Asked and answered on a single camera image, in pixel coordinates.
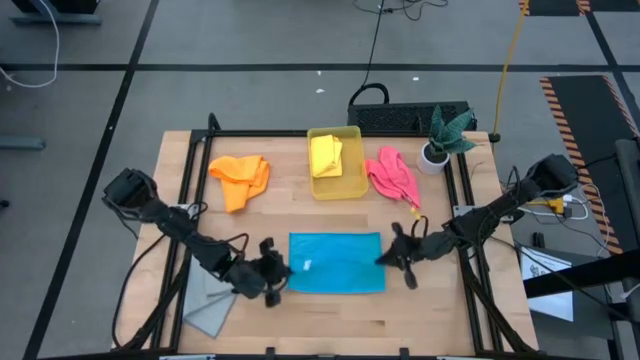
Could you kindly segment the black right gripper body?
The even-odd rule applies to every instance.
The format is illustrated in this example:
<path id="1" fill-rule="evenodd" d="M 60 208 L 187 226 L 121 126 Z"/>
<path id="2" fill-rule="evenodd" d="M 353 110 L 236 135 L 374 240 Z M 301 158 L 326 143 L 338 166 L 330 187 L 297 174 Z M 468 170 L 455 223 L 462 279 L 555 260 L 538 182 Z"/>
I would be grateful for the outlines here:
<path id="1" fill-rule="evenodd" d="M 425 233 L 421 238 L 404 233 L 402 226 L 394 222 L 392 230 L 396 238 L 392 243 L 396 266 L 403 272 L 406 286 L 414 290 L 418 287 L 412 264 L 422 260 L 437 260 L 450 253 L 457 238 L 449 231 Z"/>

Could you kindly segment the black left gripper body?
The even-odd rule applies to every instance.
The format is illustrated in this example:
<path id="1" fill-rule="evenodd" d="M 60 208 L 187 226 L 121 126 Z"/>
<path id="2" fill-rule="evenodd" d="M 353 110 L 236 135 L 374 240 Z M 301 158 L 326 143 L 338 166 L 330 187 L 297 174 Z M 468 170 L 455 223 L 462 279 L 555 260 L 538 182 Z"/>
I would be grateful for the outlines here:
<path id="1" fill-rule="evenodd" d="M 281 303 L 282 255 L 275 249 L 272 237 L 259 244 L 260 257 L 246 260 L 244 248 L 233 248 L 235 265 L 231 272 L 234 291 L 254 299 L 263 294 L 265 306 L 272 308 Z"/>

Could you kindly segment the blue microfiber towel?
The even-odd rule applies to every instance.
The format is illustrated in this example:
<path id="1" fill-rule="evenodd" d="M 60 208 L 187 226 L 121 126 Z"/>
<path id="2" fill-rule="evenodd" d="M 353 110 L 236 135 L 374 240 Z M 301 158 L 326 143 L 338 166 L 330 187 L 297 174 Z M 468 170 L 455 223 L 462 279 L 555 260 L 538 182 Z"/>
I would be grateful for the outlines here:
<path id="1" fill-rule="evenodd" d="M 375 261 L 382 241 L 373 233 L 290 233 L 288 288 L 308 294 L 373 294 L 386 290 Z"/>

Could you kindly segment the yellow translucent plastic bin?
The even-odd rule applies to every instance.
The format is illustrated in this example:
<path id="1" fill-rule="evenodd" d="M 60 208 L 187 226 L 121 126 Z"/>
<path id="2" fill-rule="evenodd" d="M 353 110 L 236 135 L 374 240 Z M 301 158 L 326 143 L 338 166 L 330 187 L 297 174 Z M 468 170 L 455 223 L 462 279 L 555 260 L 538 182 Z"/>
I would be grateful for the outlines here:
<path id="1" fill-rule="evenodd" d="M 323 135 L 334 135 L 343 144 L 342 169 L 339 177 L 314 178 L 311 172 L 311 139 Z M 316 200 L 341 200 L 359 198 L 368 190 L 368 180 L 364 164 L 364 151 L 360 128 L 342 126 L 312 128 L 307 131 L 311 191 Z"/>

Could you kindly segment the yellow microfiber towel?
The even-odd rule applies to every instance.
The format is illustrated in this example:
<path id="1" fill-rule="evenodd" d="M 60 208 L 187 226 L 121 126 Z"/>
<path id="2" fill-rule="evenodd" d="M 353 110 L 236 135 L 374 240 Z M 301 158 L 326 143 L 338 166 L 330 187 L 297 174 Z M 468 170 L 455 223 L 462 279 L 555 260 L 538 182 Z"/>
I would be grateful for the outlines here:
<path id="1" fill-rule="evenodd" d="M 334 135 L 311 139 L 311 172 L 314 178 L 339 177 L 342 169 L 342 142 Z"/>

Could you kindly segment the grey microfiber towel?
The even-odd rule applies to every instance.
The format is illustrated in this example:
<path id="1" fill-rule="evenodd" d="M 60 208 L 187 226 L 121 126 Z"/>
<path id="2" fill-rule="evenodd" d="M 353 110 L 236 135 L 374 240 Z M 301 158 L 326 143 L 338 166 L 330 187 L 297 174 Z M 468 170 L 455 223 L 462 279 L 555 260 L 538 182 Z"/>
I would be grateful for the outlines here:
<path id="1" fill-rule="evenodd" d="M 236 294 L 230 284 L 207 272 L 192 256 L 183 305 L 183 321 L 216 338 L 234 305 Z"/>

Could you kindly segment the pink microfiber towel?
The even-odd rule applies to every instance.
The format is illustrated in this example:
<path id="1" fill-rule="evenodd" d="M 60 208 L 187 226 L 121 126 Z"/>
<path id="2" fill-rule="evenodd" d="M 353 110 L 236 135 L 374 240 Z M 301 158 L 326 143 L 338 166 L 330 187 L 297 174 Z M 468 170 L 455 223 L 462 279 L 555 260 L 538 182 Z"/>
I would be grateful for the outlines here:
<path id="1" fill-rule="evenodd" d="M 417 179 L 394 147 L 383 146 L 378 159 L 365 161 L 366 173 L 375 190 L 390 199 L 404 200 L 413 208 L 421 207 Z"/>

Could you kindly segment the yellow power plug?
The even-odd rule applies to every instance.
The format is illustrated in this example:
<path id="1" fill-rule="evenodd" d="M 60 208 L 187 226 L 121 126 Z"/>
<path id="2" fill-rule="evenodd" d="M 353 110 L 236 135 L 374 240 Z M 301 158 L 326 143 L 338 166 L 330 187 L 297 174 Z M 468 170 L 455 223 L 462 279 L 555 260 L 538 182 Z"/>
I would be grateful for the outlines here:
<path id="1" fill-rule="evenodd" d="M 555 214 L 563 214 L 566 206 L 563 198 L 534 200 L 529 205 L 547 206 Z"/>

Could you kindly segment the white printed paper sheet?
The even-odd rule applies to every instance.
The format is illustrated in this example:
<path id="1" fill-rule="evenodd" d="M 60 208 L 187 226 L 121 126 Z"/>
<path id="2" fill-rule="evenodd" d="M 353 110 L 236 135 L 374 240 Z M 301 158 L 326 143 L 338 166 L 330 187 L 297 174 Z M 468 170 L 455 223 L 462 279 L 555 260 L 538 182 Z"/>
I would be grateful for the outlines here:
<path id="1" fill-rule="evenodd" d="M 528 247 L 520 248 L 520 267 L 524 280 L 529 280 L 551 272 L 572 267 L 563 260 Z M 528 299 L 529 308 L 541 314 L 549 315 L 568 322 L 574 321 L 573 293 L 563 292 Z"/>

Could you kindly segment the black metal beam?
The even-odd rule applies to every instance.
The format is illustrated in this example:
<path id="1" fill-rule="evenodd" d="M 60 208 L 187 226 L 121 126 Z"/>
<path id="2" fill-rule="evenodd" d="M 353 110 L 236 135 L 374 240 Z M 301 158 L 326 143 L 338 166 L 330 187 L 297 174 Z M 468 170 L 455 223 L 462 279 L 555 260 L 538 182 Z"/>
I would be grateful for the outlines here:
<path id="1" fill-rule="evenodd" d="M 533 277 L 524 281 L 524 287 L 528 298 L 536 298 L 626 278 L 640 279 L 640 249 Z"/>

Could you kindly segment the large black hazard-striped mat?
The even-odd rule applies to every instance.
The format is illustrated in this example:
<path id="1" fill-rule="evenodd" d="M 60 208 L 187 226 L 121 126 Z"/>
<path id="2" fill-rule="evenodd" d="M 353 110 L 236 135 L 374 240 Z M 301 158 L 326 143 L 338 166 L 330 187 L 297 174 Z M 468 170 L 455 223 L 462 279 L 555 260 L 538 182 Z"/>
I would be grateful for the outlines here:
<path id="1" fill-rule="evenodd" d="M 638 131 L 613 84 L 604 75 L 581 75 L 542 77 L 540 85 L 608 251 L 639 248 L 615 146 Z"/>

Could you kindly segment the grey desk foot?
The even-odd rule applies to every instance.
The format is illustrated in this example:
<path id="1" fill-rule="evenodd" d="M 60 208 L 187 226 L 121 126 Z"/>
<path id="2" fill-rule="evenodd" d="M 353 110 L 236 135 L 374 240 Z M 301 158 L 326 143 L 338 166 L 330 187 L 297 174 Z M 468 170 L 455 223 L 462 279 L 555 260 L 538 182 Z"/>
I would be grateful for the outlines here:
<path id="1" fill-rule="evenodd" d="M 46 148 L 46 142 L 39 137 L 0 135 L 0 149 L 35 150 Z"/>
<path id="2" fill-rule="evenodd" d="M 95 13 L 60 12 L 50 0 L 26 0 L 33 12 L 22 10 L 21 15 L 10 16 L 9 20 L 16 25 L 30 24 L 63 24 L 63 25 L 95 25 L 102 24 L 102 19 Z"/>

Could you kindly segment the narrow black hazard-striped mat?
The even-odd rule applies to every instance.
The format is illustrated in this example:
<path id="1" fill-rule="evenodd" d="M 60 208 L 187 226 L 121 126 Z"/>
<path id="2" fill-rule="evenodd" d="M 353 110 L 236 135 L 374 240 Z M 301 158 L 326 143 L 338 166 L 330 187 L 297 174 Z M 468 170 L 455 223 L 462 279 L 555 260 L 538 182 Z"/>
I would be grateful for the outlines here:
<path id="1" fill-rule="evenodd" d="M 640 12 L 640 0 L 518 0 L 526 16 L 582 16 L 589 12 Z"/>

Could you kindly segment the black aluminium table frame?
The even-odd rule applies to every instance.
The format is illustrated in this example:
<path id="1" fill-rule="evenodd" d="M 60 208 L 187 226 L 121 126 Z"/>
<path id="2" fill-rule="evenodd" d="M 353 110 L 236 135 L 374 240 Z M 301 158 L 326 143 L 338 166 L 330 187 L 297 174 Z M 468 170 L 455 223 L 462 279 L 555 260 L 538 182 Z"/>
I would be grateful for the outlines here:
<path id="1" fill-rule="evenodd" d="M 371 186 L 360 198 L 316 201 L 311 193 L 307 139 L 304 131 L 295 136 L 278 136 L 284 131 L 222 130 L 212 139 L 211 159 L 219 156 L 258 154 L 271 163 L 266 191 L 247 203 L 245 212 L 224 211 L 220 182 L 210 176 L 204 181 L 204 202 L 199 230 L 226 239 L 248 233 L 248 257 L 259 255 L 258 244 L 273 237 L 275 247 L 288 257 L 290 232 L 379 232 L 384 249 L 393 239 L 390 224 L 411 227 L 413 214 L 404 202 L 379 195 Z M 484 205 L 500 196 L 501 189 L 488 137 L 485 132 L 466 132 L 478 144 L 466 154 L 475 203 Z M 191 134 L 164 133 L 153 177 L 160 197 L 178 200 L 185 156 Z M 376 157 L 381 146 L 402 152 L 418 177 L 422 196 L 421 213 L 429 217 L 429 231 L 439 230 L 452 213 L 444 175 L 422 176 L 415 167 L 424 137 L 364 137 L 366 158 Z M 164 275 L 167 251 L 164 239 L 139 263 L 128 283 L 116 334 L 120 343 L 129 341 L 156 306 Z M 496 305 L 510 325 L 531 347 L 538 348 L 517 256 L 504 243 L 488 241 L 485 254 L 490 267 Z M 419 288 L 407 289 L 400 271 L 386 270 L 387 289 L 369 295 L 314 295 L 285 291 L 282 302 L 266 308 L 264 298 L 239 296 L 216 339 L 183 323 L 177 352 L 276 355 L 399 355 L 408 348 L 411 355 L 472 355 L 474 353 L 458 253 L 413 267 Z"/>

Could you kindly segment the dark grey post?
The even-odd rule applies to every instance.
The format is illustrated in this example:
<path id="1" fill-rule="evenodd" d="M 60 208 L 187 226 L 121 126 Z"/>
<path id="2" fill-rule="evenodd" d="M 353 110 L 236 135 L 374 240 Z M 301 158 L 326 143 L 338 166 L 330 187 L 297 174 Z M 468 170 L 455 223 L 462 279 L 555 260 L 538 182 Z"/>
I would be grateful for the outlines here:
<path id="1" fill-rule="evenodd" d="M 635 284 L 625 298 L 631 318 L 640 323 L 640 137 L 615 142 L 616 162 L 622 178 L 625 198 L 633 224 L 636 246 L 625 253 L 629 257 L 631 279 Z"/>

